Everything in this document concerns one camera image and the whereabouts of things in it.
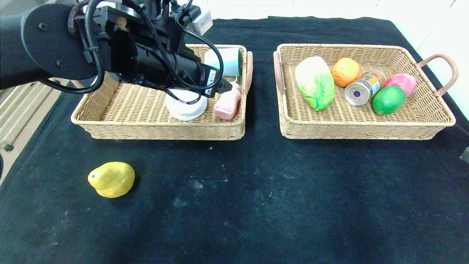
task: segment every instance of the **orange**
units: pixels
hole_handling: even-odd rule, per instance
[[[347,87],[360,74],[360,65],[350,58],[341,58],[331,70],[335,84],[340,87]]]

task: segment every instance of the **pink bottle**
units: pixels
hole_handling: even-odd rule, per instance
[[[235,116],[238,101],[241,99],[239,85],[235,82],[231,82],[231,84],[233,85],[231,91],[221,95],[213,110],[216,116],[223,119],[231,119]]]

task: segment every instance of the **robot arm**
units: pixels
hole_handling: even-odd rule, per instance
[[[108,71],[119,82],[163,90],[171,96],[169,88],[174,87],[206,97],[231,90],[221,78],[223,63],[215,46],[186,28],[201,15],[192,0],[184,6],[174,0],[156,0],[156,12],[148,12],[152,18],[144,11],[145,5],[134,0],[117,0],[116,8],[96,9],[99,2],[84,0],[74,7],[44,4],[3,17],[0,88],[41,80],[65,92],[89,93],[101,86]],[[201,63],[186,47],[185,34],[214,49],[220,69]],[[72,80],[97,76],[97,81],[85,89],[71,89],[47,80],[52,76]]]

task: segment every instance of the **white wall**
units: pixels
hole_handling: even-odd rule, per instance
[[[469,104],[465,102],[469,100],[469,87],[466,87],[469,83],[469,52],[464,42],[469,25],[468,0],[194,0],[193,4],[208,4],[214,19],[368,16],[390,20],[423,58],[446,53],[456,60],[459,79],[449,94],[469,119]],[[429,67],[443,85],[450,79],[450,68],[442,59],[432,61]]]

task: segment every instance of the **lettuce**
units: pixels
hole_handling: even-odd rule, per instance
[[[334,100],[334,79],[321,57],[302,61],[295,69],[295,77],[301,95],[316,111],[325,109]]]

